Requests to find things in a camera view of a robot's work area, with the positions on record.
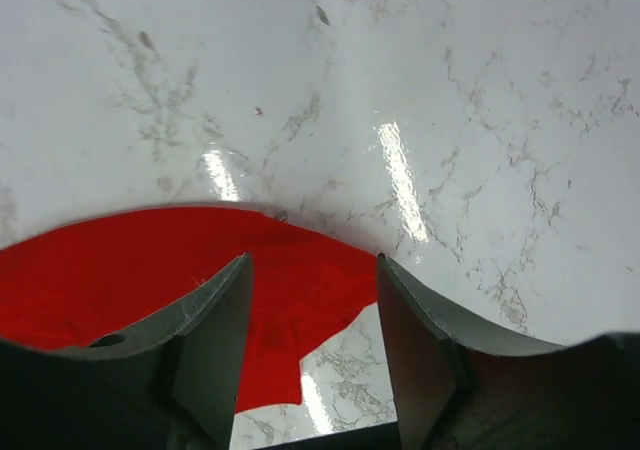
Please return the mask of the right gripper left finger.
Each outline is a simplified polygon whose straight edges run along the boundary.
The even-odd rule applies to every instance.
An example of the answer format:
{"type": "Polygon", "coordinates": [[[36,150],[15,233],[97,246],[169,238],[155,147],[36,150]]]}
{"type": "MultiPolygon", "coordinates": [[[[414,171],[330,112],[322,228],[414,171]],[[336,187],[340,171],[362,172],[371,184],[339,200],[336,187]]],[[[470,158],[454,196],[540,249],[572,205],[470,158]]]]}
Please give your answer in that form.
{"type": "Polygon", "coordinates": [[[226,449],[253,290],[249,255],[87,347],[1,345],[5,449],[226,449]]]}

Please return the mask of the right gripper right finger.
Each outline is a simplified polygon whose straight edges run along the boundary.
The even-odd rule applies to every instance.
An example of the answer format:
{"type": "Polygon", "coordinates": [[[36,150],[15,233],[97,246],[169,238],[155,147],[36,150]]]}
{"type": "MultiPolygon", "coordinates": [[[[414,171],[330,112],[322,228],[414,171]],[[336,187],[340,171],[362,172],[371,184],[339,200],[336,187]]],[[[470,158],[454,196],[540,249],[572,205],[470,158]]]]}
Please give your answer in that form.
{"type": "Polygon", "coordinates": [[[376,260],[376,289],[406,449],[635,449],[639,337],[563,346],[493,323],[376,260]]]}

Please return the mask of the red t shirt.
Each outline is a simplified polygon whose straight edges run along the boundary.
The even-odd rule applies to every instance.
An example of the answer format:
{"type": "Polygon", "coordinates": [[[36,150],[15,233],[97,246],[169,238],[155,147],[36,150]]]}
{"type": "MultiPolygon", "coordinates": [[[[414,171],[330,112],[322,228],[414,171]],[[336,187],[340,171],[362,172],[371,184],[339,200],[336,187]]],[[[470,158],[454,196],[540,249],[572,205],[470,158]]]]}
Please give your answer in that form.
{"type": "Polygon", "coordinates": [[[1,334],[85,346],[172,303],[249,254],[249,335],[236,408],[300,404],[301,360],[376,300],[375,257],[233,208],[165,207],[58,228],[1,253],[1,334]]]}

